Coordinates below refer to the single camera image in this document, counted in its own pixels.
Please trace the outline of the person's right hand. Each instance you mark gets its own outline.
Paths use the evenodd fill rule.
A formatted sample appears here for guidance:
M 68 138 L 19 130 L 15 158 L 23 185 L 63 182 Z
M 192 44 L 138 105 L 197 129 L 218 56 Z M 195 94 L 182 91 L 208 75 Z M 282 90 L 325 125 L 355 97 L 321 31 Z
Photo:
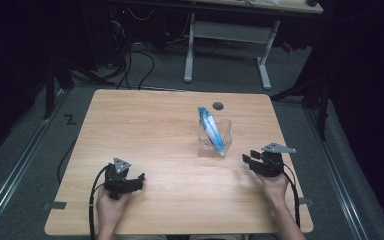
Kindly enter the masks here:
M 288 186 L 288 180 L 284 175 L 276 177 L 264 177 L 257 174 L 257 178 L 262 184 L 262 191 L 271 205 L 285 203 L 285 194 Z

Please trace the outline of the clear plastic container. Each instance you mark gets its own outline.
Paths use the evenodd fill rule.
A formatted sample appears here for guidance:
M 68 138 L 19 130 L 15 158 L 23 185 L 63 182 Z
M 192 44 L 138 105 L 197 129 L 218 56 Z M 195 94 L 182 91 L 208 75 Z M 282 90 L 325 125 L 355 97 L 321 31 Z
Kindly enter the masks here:
M 216 121 L 216 126 L 222 139 L 224 150 L 228 152 L 232 143 L 231 121 L 229 119 L 220 119 Z M 199 125 L 198 128 L 198 156 L 221 158 L 202 125 Z

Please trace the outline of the desk with white legs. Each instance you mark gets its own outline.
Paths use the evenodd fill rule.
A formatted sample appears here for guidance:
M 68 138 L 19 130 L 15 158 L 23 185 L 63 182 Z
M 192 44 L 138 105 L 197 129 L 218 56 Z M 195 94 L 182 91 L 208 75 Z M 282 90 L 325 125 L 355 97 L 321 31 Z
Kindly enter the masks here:
M 268 10 L 274 13 L 322 14 L 323 8 L 318 0 L 192 0 L 192 5 L 199 3 L 214 4 L 215 6 L 235 6 L 244 10 Z M 196 38 L 226 40 L 233 42 L 262 44 L 264 50 L 256 58 L 260 79 L 265 90 L 271 89 L 267 73 L 266 61 L 277 35 L 280 18 L 276 17 L 271 26 L 256 24 L 222 23 L 216 20 L 197 20 L 195 14 L 190 14 L 188 51 L 185 62 L 184 81 L 193 79 L 194 41 Z

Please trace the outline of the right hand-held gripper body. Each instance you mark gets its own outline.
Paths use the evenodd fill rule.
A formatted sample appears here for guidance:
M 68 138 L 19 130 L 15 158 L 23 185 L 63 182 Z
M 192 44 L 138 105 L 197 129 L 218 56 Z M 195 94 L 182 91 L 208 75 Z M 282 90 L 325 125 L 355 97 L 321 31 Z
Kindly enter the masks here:
M 262 167 L 259 174 L 264 177 L 276 177 L 284 172 L 283 153 L 295 153 L 295 148 L 290 148 L 272 142 L 262 148 L 259 158 L 262 160 Z

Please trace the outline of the black metal stand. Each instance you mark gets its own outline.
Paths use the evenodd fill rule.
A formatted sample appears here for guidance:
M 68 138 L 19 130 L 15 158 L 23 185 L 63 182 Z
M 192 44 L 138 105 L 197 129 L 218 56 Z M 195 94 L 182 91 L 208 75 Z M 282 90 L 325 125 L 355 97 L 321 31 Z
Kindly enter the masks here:
M 72 70 L 85 76 L 89 81 L 103 85 L 111 85 L 111 82 L 108 81 L 109 76 L 99 76 L 65 58 L 51 58 L 45 70 L 45 119 L 49 119 L 56 109 L 55 82 L 59 83 L 62 90 L 72 90 L 74 88 L 74 80 L 71 74 Z
M 287 96 L 302 95 L 301 106 L 307 108 L 318 108 L 316 119 L 316 131 L 322 141 L 326 140 L 325 125 L 328 117 L 328 99 L 329 99 L 329 83 L 327 80 L 314 79 L 304 83 L 295 84 L 281 93 L 270 97 L 272 101 L 279 101 Z

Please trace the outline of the person's left hand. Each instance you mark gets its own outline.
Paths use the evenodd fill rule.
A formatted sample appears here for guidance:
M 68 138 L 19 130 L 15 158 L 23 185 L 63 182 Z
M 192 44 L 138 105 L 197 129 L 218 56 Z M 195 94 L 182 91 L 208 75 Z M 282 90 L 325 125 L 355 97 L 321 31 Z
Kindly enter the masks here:
M 104 187 L 99 188 L 97 199 L 99 232 L 114 232 L 129 198 L 130 194 L 123 194 L 119 199 L 112 199 Z

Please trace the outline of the blue white toothpaste tube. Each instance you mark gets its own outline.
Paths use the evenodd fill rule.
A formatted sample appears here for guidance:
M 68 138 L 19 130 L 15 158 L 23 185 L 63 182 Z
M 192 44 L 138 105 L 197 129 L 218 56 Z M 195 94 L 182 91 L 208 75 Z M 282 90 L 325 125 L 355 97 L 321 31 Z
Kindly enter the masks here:
M 206 137 L 200 139 L 201 149 L 208 154 L 210 151 L 221 157 L 226 155 L 226 147 L 213 115 L 205 107 L 198 108 L 199 125 Z

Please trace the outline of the metal floor rail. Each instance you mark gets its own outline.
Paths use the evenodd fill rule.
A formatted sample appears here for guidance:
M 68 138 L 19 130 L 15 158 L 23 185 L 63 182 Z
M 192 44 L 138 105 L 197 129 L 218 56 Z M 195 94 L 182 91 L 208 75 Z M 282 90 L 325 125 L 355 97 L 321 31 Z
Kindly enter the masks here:
M 55 106 L 47 113 L 46 95 L 41 92 L 34 106 L 16 122 L 0 146 L 0 216 L 27 171 L 55 111 L 69 94 L 69 90 L 58 90 L 53 95 Z
M 332 183 L 338 202 L 341 206 L 342 212 L 346 218 L 348 226 L 352 232 L 354 240 L 369 240 L 369 237 L 361 222 L 355 204 L 351 199 L 346 185 L 344 184 L 344 181 L 334 162 L 334 158 L 329 149 L 329 146 L 322 139 L 321 135 L 318 132 L 316 114 L 312 110 L 308 109 L 304 109 L 303 112 L 311 126 L 311 131 L 317 140 L 319 148 L 321 149 L 329 179 Z

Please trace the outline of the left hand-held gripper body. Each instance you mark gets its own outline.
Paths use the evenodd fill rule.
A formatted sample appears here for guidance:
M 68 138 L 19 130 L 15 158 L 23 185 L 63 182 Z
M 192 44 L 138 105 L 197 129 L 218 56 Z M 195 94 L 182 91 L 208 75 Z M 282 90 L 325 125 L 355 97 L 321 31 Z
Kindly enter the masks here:
M 113 158 L 105 171 L 104 188 L 109 191 L 111 199 L 119 200 L 125 193 L 129 193 L 128 186 L 133 180 L 128 180 L 127 175 L 131 164 L 117 157 Z

